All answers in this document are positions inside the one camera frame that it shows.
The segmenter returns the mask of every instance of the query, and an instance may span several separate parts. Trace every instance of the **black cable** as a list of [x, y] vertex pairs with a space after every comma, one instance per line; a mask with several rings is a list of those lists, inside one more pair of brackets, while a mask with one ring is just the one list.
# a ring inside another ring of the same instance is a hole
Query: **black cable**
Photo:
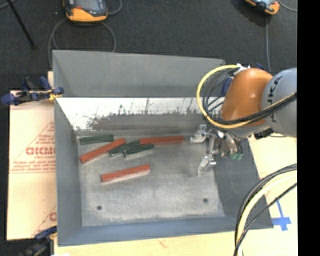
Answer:
[[280, 0], [277, 0], [278, 2], [279, 2], [279, 4], [281, 5], [281, 6], [283, 6], [284, 8], [286, 8], [287, 10], [289, 10], [289, 11], [293, 11], [293, 12], [298, 12], [298, 9], [293, 9], [293, 8], [290, 8], [290, 7], [288, 7], [288, 6], [286, 6], [284, 3], [282, 3]]
[[272, 205], [274, 205], [279, 199], [281, 199], [282, 197], [284, 197], [287, 193], [289, 193], [291, 190], [293, 190], [296, 186], [298, 185], [298, 183], [293, 184], [292, 186], [290, 186], [289, 188], [287, 188], [284, 192], [282, 192], [279, 196], [277, 196], [271, 203], [269, 203], [262, 211], [260, 211], [251, 221], [250, 223], [247, 225], [247, 227], [243, 230], [243, 233], [241, 234], [238, 242], [236, 243], [234, 252], [233, 252], [233, 256], [237, 256], [238, 250], [243, 242], [243, 240], [245, 239], [245, 236], [247, 235], [249, 229], [251, 228], [251, 226], [255, 223], [255, 221], [258, 219], [258, 217], [268, 208], [270, 208]]
[[242, 117], [242, 118], [238, 118], [238, 119], [234, 119], [234, 120], [224, 120], [224, 119], [221, 119], [218, 117], [216, 117], [216, 118], [212, 117], [212, 119], [215, 122], [223, 124], [223, 125], [234, 125], [234, 124], [238, 124], [238, 123], [246, 122], [246, 121], [249, 121], [248, 124], [250, 124], [250, 123], [257, 122], [257, 121], [271, 115], [272, 113], [282, 109], [287, 104], [294, 101], [296, 98], [297, 98], [297, 93], [294, 93], [294, 94], [290, 95], [287, 99], [285, 99], [281, 102], [276, 102], [272, 107], [270, 107], [268, 109], [263, 109], [257, 113], [254, 113], [254, 114]]
[[285, 166], [267, 176], [265, 176], [264, 178], [262, 178], [260, 181], [258, 181], [251, 189], [250, 191], [247, 193], [247, 195], [244, 197], [242, 204], [240, 205], [239, 211], [238, 211], [238, 216], [237, 216], [237, 220], [236, 220], [236, 224], [235, 224], [235, 234], [234, 234], [234, 244], [237, 243], [237, 237], [238, 237], [238, 225], [240, 222], [240, 219], [242, 217], [243, 211], [246, 208], [246, 206], [248, 205], [249, 201], [252, 199], [252, 197], [257, 194], [257, 192], [265, 185], [267, 184], [270, 180], [272, 180], [273, 178], [288, 173], [288, 172], [292, 172], [297, 170], [297, 164], [291, 164], [288, 166]]
[[[49, 37], [49, 41], [48, 41], [48, 61], [49, 61], [49, 67], [50, 69], [52, 69], [52, 53], [51, 53], [51, 44], [53, 43], [53, 46], [55, 47], [55, 49], [59, 49], [59, 46], [57, 44], [57, 41], [56, 41], [56, 31], [57, 29], [64, 23], [66, 23], [68, 21], [68, 18], [63, 18], [61, 19], [53, 28], [51, 34], [50, 34], [50, 37]], [[113, 32], [113, 30], [105, 23], [105, 22], [101, 22], [101, 24], [109, 30], [109, 32], [111, 33], [112, 35], [112, 39], [113, 39], [113, 49], [112, 49], [112, 52], [115, 52], [116, 51], [116, 48], [117, 48], [117, 38], [115, 36], [115, 33]]]
[[119, 8], [118, 8], [118, 9], [116, 9], [116, 10], [114, 10], [114, 11], [112, 11], [112, 12], [109, 12], [109, 13], [108, 13], [108, 15], [115, 15], [115, 14], [117, 14], [118, 12], [120, 12], [120, 11], [121, 11], [121, 9], [122, 9], [122, 7], [123, 7], [122, 0], [119, 0], [119, 3], [120, 3]]
[[48, 41], [48, 48], [47, 48], [47, 51], [48, 51], [48, 60], [49, 60], [49, 67], [50, 69], [52, 69], [52, 56], [51, 56], [51, 42], [54, 41], [54, 44], [56, 44], [56, 41], [54, 40], [54, 36], [55, 36], [55, 33], [56, 33], [56, 30], [63, 24], [65, 23], [66, 21], [68, 20], [67, 17], [61, 19], [53, 28], [51, 34], [50, 34], [50, 37], [49, 37], [49, 41]]

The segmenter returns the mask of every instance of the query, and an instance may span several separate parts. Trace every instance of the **red wooden block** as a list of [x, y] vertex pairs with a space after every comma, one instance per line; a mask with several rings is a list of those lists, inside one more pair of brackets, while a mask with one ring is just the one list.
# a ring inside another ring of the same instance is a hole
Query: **red wooden block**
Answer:
[[136, 177], [140, 177], [143, 175], [147, 175], [150, 172], [150, 165], [140, 165], [132, 168], [117, 170], [114, 172], [109, 172], [100, 175], [100, 180], [102, 183], [113, 183], [119, 182], [123, 180], [128, 180]]
[[117, 139], [111, 143], [108, 143], [107, 145], [101, 146], [95, 150], [92, 150], [88, 153], [83, 154], [82, 156], [80, 156], [80, 161], [81, 163], [84, 164], [92, 159], [95, 159], [101, 156], [102, 154], [106, 154], [109, 150], [112, 150], [113, 148], [118, 147], [125, 143], [126, 143], [126, 140], [124, 138]]
[[140, 144], [179, 144], [185, 141], [183, 136], [148, 137], [139, 139]]

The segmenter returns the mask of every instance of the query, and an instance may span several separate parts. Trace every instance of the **cardboard sheet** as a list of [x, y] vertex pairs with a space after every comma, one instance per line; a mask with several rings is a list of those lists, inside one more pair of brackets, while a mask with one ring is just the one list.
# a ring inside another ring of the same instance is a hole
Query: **cardboard sheet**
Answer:
[[7, 240], [57, 224], [54, 103], [10, 107]]

